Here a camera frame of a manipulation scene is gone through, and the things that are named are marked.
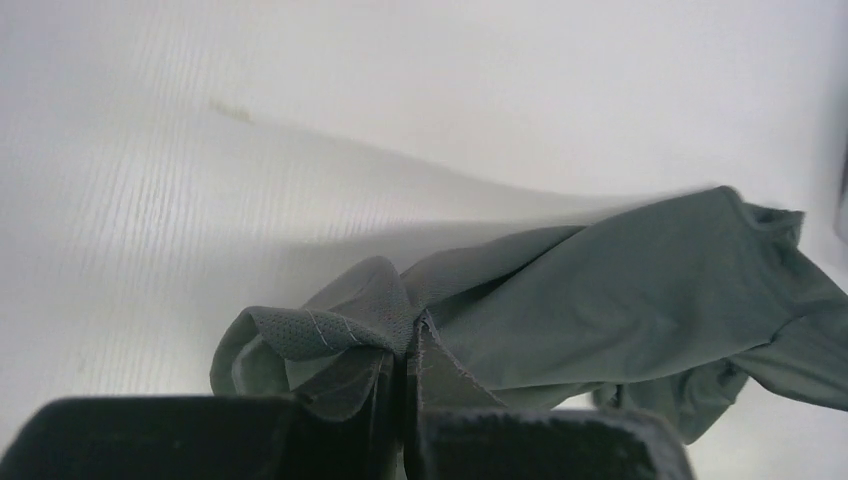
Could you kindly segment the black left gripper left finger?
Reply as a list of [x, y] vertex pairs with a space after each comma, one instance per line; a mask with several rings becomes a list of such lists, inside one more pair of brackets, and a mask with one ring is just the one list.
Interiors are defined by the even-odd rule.
[[5, 479], [390, 479], [396, 360], [349, 351], [288, 394], [78, 397], [42, 407]]

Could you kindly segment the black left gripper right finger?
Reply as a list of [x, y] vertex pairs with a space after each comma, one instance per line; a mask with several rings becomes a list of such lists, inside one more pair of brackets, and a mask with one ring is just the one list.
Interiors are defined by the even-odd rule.
[[619, 410], [506, 406], [448, 352], [429, 314], [406, 357], [409, 479], [691, 479], [661, 419]]

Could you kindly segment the dark grey t shirt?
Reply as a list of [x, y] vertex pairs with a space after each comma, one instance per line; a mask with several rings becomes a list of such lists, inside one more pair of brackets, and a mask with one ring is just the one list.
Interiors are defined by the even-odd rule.
[[426, 320], [513, 408], [591, 393], [698, 440], [748, 380], [847, 407], [847, 296], [798, 247], [804, 215], [718, 187], [588, 226], [367, 258], [296, 309], [244, 309], [210, 368], [218, 395], [286, 393], [344, 351], [406, 352]]

